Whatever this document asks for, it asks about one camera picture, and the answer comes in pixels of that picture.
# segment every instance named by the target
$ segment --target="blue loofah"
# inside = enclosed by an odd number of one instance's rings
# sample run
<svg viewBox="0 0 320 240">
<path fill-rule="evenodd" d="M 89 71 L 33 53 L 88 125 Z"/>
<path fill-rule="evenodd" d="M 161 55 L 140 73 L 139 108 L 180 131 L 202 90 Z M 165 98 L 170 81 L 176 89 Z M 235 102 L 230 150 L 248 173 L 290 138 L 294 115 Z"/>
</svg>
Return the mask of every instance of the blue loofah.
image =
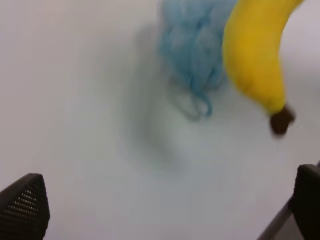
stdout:
<svg viewBox="0 0 320 240">
<path fill-rule="evenodd" d="M 164 0 L 161 54 L 181 84 L 208 106 L 205 88 L 217 88 L 225 81 L 222 39 L 226 21 L 237 0 Z"/>
</svg>

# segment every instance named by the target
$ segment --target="yellow banana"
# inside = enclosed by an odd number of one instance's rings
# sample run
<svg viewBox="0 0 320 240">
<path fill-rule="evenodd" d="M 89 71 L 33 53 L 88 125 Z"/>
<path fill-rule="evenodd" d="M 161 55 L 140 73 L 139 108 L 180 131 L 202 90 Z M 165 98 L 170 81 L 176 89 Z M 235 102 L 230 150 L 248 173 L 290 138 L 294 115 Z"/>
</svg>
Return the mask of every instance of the yellow banana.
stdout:
<svg viewBox="0 0 320 240">
<path fill-rule="evenodd" d="M 279 47 L 291 13 L 303 0 L 238 0 L 225 25 L 223 62 L 229 78 L 270 114 L 284 135 L 295 117 L 286 107 Z"/>
</svg>

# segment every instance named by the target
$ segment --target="white surface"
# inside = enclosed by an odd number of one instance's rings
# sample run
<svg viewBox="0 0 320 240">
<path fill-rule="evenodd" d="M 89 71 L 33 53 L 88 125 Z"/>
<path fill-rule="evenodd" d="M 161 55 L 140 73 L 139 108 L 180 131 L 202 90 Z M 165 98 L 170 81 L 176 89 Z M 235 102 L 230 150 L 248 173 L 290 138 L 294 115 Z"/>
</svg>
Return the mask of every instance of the white surface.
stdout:
<svg viewBox="0 0 320 240">
<path fill-rule="evenodd" d="M 44 175 L 47 240 L 253 240 L 320 159 L 320 15 L 282 53 L 297 122 L 275 140 L 229 87 L 187 120 L 154 54 L 156 0 L 0 1 L 0 188 Z"/>
</svg>

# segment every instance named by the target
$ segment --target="white wall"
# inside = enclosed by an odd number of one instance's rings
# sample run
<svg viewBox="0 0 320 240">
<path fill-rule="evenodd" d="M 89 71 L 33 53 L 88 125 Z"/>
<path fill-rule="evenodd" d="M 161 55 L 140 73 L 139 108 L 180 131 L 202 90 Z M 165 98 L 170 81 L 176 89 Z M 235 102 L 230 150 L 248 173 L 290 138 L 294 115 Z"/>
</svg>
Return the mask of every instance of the white wall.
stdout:
<svg viewBox="0 0 320 240">
<path fill-rule="evenodd" d="M 44 175 L 47 240 L 255 239 L 298 165 L 320 159 L 319 1 L 285 30 L 298 118 L 283 140 L 232 86 L 208 120 L 173 107 L 153 52 L 156 6 L 0 1 L 0 189 Z"/>
</svg>

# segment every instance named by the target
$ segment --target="banana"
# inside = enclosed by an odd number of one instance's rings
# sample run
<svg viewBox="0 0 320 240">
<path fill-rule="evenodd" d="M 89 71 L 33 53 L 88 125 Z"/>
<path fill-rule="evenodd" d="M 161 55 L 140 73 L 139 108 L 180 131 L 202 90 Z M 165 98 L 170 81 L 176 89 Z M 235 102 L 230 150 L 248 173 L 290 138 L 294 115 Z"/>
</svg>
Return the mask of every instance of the banana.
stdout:
<svg viewBox="0 0 320 240">
<path fill-rule="evenodd" d="M 270 115 L 274 134 L 295 120 L 286 105 L 279 48 L 291 13 L 304 0 L 238 0 L 225 25 L 222 55 L 228 77 Z"/>
</svg>

